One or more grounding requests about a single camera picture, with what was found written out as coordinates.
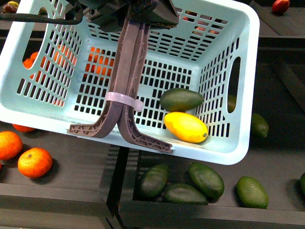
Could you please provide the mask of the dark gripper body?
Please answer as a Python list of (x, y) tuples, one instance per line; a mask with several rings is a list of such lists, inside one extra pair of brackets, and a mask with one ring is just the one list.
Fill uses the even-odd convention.
[(89, 21), (103, 32), (120, 32), (126, 18), (150, 25), (151, 29), (171, 29), (179, 15), (170, 0), (81, 0), (94, 12)]

